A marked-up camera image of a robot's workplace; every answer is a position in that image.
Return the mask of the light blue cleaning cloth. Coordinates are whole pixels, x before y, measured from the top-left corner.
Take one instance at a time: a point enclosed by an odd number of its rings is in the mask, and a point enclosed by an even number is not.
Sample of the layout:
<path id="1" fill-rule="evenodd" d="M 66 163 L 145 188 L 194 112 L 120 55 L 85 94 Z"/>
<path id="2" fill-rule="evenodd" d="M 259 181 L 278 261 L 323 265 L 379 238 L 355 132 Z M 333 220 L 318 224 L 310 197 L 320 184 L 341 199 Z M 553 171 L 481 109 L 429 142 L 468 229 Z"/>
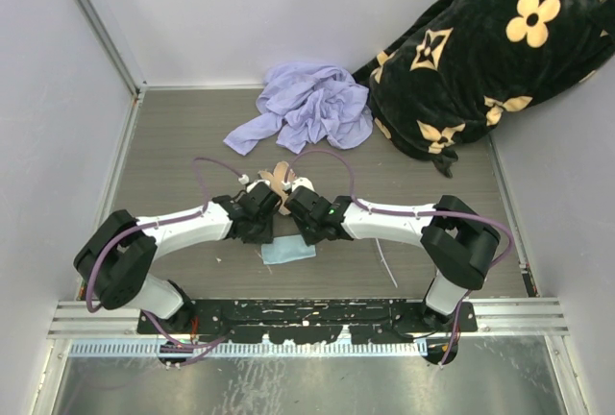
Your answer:
<path id="1" fill-rule="evenodd" d="M 260 254 L 265 265 L 277 265 L 315 257 L 316 248 L 295 234 L 274 237 L 271 243 L 261 245 Z"/>

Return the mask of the printed glasses case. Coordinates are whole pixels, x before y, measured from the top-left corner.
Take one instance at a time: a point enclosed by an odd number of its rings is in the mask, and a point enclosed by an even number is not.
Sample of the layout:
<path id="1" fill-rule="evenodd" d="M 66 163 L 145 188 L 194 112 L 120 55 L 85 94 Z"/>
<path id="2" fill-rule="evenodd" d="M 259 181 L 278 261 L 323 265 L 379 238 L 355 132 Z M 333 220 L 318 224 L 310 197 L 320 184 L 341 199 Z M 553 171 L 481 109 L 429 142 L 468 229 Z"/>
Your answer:
<path id="1" fill-rule="evenodd" d="M 263 180 L 269 182 L 270 188 L 277 193 L 281 197 L 281 205 L 279 207 L 279 214 L 282 216 L 287 216 L 290 214 L 290 211 L 285 206 L 285 202 L 290 194 L 286 194 L 282 190 L 282 180 L 295 180 L 296 178 L 300 178 L 296 175 L 294 170 L 289 166 L 289 163 L 286 161 L 278 162 L 272 171 L 269 170 L 260 170 L 258 172 L 258 176 Z"/>

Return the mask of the white frame sunglasses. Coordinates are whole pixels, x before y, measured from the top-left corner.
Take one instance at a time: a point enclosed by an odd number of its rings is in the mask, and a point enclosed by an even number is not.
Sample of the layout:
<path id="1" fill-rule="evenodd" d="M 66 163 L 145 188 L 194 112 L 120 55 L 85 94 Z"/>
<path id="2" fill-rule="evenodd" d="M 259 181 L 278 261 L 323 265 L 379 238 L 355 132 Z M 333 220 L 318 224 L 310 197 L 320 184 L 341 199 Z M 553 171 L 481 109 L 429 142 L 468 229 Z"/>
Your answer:
<path id="1" fill-rule="evenodd" d="M 398 284 L 398 282 L 397 282 L 397 280 L 396 280 L 396 278 L 395 278 L 395 276 L 394 276 L 394 274 L 393 274 L 393 272 L 392 272 L 392 270 L 391 270 L 391 268 L 390 268 L 390 266 L 388 264 L 388 261 L 387 261 L 385 255 L 384 255 L 384 251 L 382 249 L 382 245 L 381 245 L 380 240 L 376 238 L 375 239 L 375 243 L 376 243 L 376 247 L 377 247 L 377 250 L 378 250 L 378 253 L 379 253 L 379 257 L 381 259 L 381 264 L 383 265 L 383 267 L 384 267 L 388 277 L 390 278 L 393 286 L 396 289 L 399 288 L 399 284 Z"/>

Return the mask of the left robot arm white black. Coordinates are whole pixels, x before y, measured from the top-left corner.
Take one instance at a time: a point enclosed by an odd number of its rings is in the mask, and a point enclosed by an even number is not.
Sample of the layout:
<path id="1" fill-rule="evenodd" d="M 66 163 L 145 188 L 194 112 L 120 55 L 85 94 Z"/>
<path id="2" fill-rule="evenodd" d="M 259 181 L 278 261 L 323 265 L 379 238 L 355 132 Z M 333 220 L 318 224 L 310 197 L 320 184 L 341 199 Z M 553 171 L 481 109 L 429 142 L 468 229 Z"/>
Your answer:
<path id="1" fill-rule="evenodd" d="M 178 284 L 151 274 L 153 263 L 205 242 L 269 243 L 281 203 L 267 182 L 256 182 L 234 197 L 217 196 L 167 215 L 137 218 L 126 209 L 113 212 L 73 262 L 86 284 L 86 307 L 90 312 L 137 308 L 171 334 L 187 332 L 195 305 Z"/>

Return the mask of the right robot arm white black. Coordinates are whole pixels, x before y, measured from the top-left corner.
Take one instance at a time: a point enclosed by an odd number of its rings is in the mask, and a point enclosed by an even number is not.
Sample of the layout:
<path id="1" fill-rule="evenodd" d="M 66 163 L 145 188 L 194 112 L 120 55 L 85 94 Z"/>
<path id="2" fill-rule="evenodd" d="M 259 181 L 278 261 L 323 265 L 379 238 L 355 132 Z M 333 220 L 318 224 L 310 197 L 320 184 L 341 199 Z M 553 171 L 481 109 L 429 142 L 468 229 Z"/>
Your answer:
<path id="1" fill-rule="evenodd" d="M 423 249 L 436 275 L 424 297 L 421 318 L 434 332 L 455 321 L 457 305 L 467 293 L 482 289 L 501 240 L 491 223 L 451 195 L 430 205 L 385 206 L 350 196 L 330 202 L 299 185 L 284 206 L 308 245 L 382 239 Z"/>

